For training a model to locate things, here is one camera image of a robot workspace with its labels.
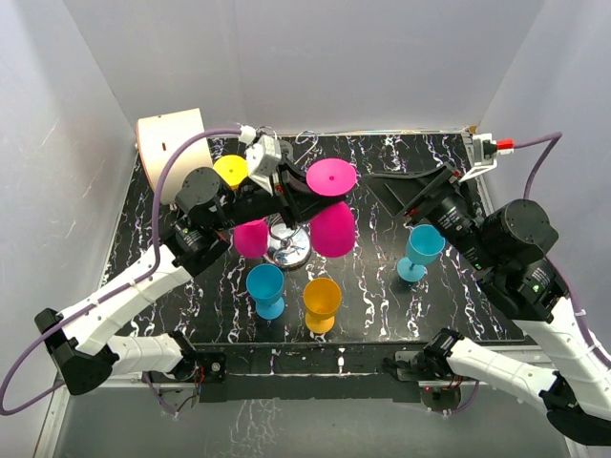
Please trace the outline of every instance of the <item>cup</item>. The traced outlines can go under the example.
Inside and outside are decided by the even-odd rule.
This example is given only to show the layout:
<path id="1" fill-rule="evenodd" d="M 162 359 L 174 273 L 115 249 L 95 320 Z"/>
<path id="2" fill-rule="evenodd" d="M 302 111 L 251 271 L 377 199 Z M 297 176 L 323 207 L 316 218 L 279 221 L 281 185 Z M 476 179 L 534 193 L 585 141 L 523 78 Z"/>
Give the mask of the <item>cup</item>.
<path id="1" fill-rule="evenodd" d="M 245 258 L 260 258 L 269 246 L 269 229 L 265 219 L 256 219 L 236 226 L 233 244 Z"/>
<path id="2" fill-rule="evenodd" d="M 217 159 L 212 168 L 234 191 L 248 177 L 248 163 L 241 156 L 222 156 Z"/>
<path id="3" fill-rule="evenodd" d="M 342 303 L 342 291 L 332 279 L 314 279 L 304 289 L 305 325 L 315 334 L 324 334 L 335 324 Z"/>
<path id="4" fill-rule="evenodd" d="M 246 290 L 264 320 L 275 320 L 284 312 L 284 275 L 272 264 L 260 264 L 246 277 Z"/>
<path id="5" fill-rule="evenodd" d="M 430 224 L 421 224 L 412 229 L 408 239 L 408 256 L 397 262 L 397 273 L 405 281 L 421 281 L 425 265 L 433 262 L 446 246 L 446 240 Z"/>
<path id="6" fill-rule="evenodd" d="M 347 254 L 356 241 L 356 224 L 350 207 L 339 202 L 316 215 L 309 224 L 312 248 L 327 258 Z"/>

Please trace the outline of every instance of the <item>cyan wine glass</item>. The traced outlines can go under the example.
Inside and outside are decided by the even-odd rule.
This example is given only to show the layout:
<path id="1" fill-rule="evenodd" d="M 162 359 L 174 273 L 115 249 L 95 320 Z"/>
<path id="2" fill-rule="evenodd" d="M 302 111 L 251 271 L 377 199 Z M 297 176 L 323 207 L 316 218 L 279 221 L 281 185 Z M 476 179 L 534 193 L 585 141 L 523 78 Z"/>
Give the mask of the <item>cyan wine glass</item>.
<path id="1" fill-rule="evenodd" d="M 252 269 L 246 277 L 246 290 L 264 320 L 276 320 L 283 314 L 284 274 L 275 265 L 261 264 Z"/>
<path id="2" fill-rule="evenodd" d="M 430 224 L 413 228 L 408 239 L 408 256 L 397 263 L 397 273 L 405 281 L 421 281 L 425 265 L 433 262 L 446 246 L 446 240 Z"/>

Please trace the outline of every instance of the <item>marble pattern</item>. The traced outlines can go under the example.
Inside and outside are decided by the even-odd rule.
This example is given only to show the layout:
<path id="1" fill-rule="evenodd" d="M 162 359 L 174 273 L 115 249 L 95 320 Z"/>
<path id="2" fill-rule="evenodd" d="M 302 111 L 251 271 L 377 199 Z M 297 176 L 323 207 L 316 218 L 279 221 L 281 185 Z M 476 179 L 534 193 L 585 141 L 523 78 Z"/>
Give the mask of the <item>marble pattern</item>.
<path id="1" fill-rule="evenodd" d="M 293 144 L 294 157 L 307 167 L 322 157 L 340 157 L 361 174 L 382 171 L 422 172 L 451 160 L 468 166 L 460 134 L 332 135 L 307 137 Z M 242 152 L 235 139 L 213 139 L 216 159 Z M 137 260 L 151 237 L 153 193 L 138 162 L 118 225 L 106 278 Z M 195 344 L 228 343 L 371 343 L 426 342 L 442 327 L 452 327 L 478 341 L 520 340 L 520 331 L 495 312 L 474 281 L 474 271 L 449 244 L 428 275 L 408 284 L 395 265 L 405 253 L 410 227 L 394 221 L 364 186 L 348 199 L 357 220 L 357 244 L 340 259 L 313 254 L 306 266 L 285 275 L 286 310 L 276 321 L 259 318 L 245 279 L 259 260 L 241 258 L 231 248 L 183 288 L 168 293 L 126 325 L 122 335 L 149 336 L 173 329 Z M 161 217 L 168 227 L 174 215 Z M 343 291 L 334 328 L 311 334 L 304 323 L 302 293 L 309 281 L 329 276 Z"/>

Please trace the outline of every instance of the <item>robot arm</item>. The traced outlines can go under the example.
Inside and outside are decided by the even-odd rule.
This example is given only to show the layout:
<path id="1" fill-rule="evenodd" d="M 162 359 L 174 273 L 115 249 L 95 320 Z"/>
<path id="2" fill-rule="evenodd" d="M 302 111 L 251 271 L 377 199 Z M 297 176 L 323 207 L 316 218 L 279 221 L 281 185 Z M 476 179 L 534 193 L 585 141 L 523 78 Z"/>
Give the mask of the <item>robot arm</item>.
<path id="1" fill-rule="evenodd" d="M 208 167 L 185 178 L 176 195 L 178 219 L 161 237 L 157 270 L 149 274 L 156 261 L 151 247 L 88 298 L 59 313 L 48 308 L 35 317 L 38 329 L 45 333 L 96 305 L 45 340 L 71 394 L 87 393 L 112 375 L 139 371 L 154 370 L 189 380 L 205 357 L 180 332 L 156 337 L 118 337 L 115 333 L 220 257 L 230 246 L 222 231 L 274 214 L 294 228 L 346 198 L 314 194 L 306 174 L 290 162 L 287 150 L 273 137 L 256 137 L 246 158 L 248 178 L 237 190 Z M 105 299 L 118 287 L 120 292 Z"/>
<path id="2" fill-rule="evenodd" d="M 427 219 L 474 267 L 492 305 L 541 346 L 558 370 L 496 355 L 444 330 L 424 349 L 437 377 L 473 377 L 542 409 L 561 433 L 585 445 L 611 445 L 609 354 L 579 330 L 568 288 L 545 255 L 558 239 L 544 210 L 528 199 L 486 218 L 470 200 L 469 183 L 449 163 L 424 174 L 362 177 L 396 218 Z"/>

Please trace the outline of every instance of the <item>silver base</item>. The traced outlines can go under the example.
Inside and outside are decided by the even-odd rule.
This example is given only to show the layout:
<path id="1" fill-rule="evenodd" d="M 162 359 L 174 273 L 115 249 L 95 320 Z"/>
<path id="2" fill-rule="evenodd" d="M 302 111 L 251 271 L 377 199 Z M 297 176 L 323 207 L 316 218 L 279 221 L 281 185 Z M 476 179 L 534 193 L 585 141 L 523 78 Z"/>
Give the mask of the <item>silver base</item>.
<path id="1" fill-rule="evenodd" d="M 304 265 L 311 253 L 312 243 L 304 227 L 289 229 L 279 222 L 269 230 L 269 248 L 263 257 L 270 264 L 289 270 Z"/>

